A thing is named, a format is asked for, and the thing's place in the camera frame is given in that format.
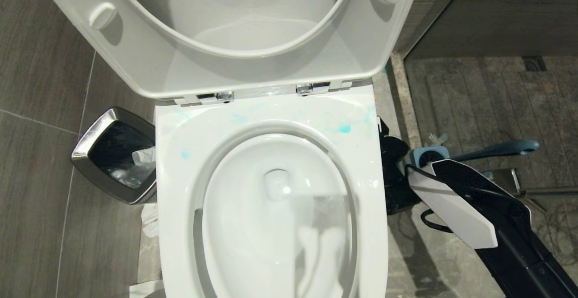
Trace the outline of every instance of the cord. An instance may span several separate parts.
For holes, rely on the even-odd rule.
[[[447,184],[444,180],[442,180],[441,178],[437,177],[436,175],[430,174],[429,172],[423,171],[421,170],[421,168],[417,167],[417,166],[413,166],[411,164],[406,164],[404,171],[405,171],[405,177],[407,179],[407,177],[409,176],[408,172],[409,169],[412,169],[413,171],[417,172],[418,174],[421,174],[429,179],[433,179],[434,181],[438,181],[440,183],[444,183]],[[502,193],[497,193],[495,191],[489,191],[487,189],[480,189],[478,187],[471,187],[471,186],[467,186],[469,189],[476,191],[478,193],[484,193],[484,194],[488,194],[488,195],[494,195],[494,196],[499,196],[502,197],[503,199],[507,199],[508,201],[510,201],[510,203],[518,203],[518,199],[509,196],[509,195],[505,195]],[[423,223],[430,227],[433,228],[435,230],[440,230],[441,232],[447,232],[447,233],[452,233],[452,230],[450,230],[449,227],[446,226],[442,226],[441,224],[437,224],[437,223],[433,223],[430,222],[428,220],[426,220],[426,216],[433,214],[434,212],[431,209],[426,210],[425,212],[423,212],[421,214],[421,220],[423,221]],[[532,250],[534,251],[534,253],[536,253],[536,255],[538,255],[539,259],[541,259],[541,261],[544,262],[544,265],[549,269],[549,271],[551,271],[552,275],[555,277],[555,279],[558,281],[559,284],[562,285],[562,287],[566,290],[566,292],[568,292],[570,294],[571,297],[576,298],[576,295],[574,295],[574,292],[572,292],[572,290],[566,285],[566,283],[564,282],[564,280],[560,277],[560,275],[553,269],[553,267],[545,260],[545,257],[540,253],[540,251],[536,248],[536,246],[534,245],[533,239],[532,239],[532,228],[526,224],[526,232],[528,233],[529,236],[529,244],[530,247],[532,248]]]

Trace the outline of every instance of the white toilet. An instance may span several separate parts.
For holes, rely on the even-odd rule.
[[[55,0],[155,98],[168,298],[382,298],[370,77],[412,0]]]

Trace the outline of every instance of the stainless steel trash can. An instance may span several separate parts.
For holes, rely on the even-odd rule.
[[[155,198],[154,163],[137,166],[132,153],[155,146],[154,125],[125,109],[105,111],[80,138],[72,164],[94,185],[126,204]]]

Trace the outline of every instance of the tile grout line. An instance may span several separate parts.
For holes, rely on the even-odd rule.
[[[78,127],[78,136],[80,137],[80,132],[82,131],[82,122],[84,120],[84,111],[86,111],[86,102],[89,97],[89,87],[90,80],[93,78],[94,60],[97,57],[97,51],[94,51],[93,62],[90,65],[89,81],[86,84],[86,92],[84,93],[84,105],[82,107],[82,115],[80,117],[80,125]],[[74,176],[74,166],[72,166],[72,172],[70,173],[70,183],[68,184],[68,196],[66,197],[66,208],[64,210],[64,223],[62,224],[62,236],[60,238],[60,255],[58,257],[58,271],[56,272],[56,292],[54,297],[58,298],[58,283],[60,282],[60,266],[62,265],[62,251],[64,250],[64,231],[66,230],[66,217],[68,216],[68,203],[70,202],[70,192],[72,191],[72,177]]]
[[[8,114],[8,115],[12,115],[12,116],[14,116],[14,117],[20,117],[21,119],[25,119],[25,120],[27,120],[27,121],[32,121],[32,122],[35,122],[35,123],[38,123],[38,124],[41,124],[41,125],[44,125],[44,126],[47,126],[47,127],[51,127],[51,128],[54,128],[54,129],[57,129],[57,130],[60,130],[60,131],[64,131],[64,132],[66,132],[66,133],[71,133],[71,134],[76,134],[76,135],[78,135],[78,133],[76,133],[76,132],[72,132],[72,131],[70,131],[70,130],[63,129],[63,128],[61,128],[61,127],[57,127],[57,126],[54,126],[54,125],[50,125],[50,124],[45,123],[45,122],[42,122],[42,121],[37,121],[37,120],[35,120],[35,119],[31,119],[30,117],[26,117],[26,116],[23,116],[23,115],[19,115],[19,114],[16,114],[16,113],[12,113],[12,112],[9,112],[9,111],[7,111],[7,110],[5,110],[5,109],[1,109],[1,108],[0,108],[0,112],[1,112],[1,113],[6,113],[6,114]]]

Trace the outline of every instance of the blue handle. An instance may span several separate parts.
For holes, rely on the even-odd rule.
[[[518,154],[531,154],[540,147],[539,142],[533,140],[512,140],[497,145],[483,148],[476,152],[461,154],[452,158],[456,162],[474,160],[487,157],[517,156]]]

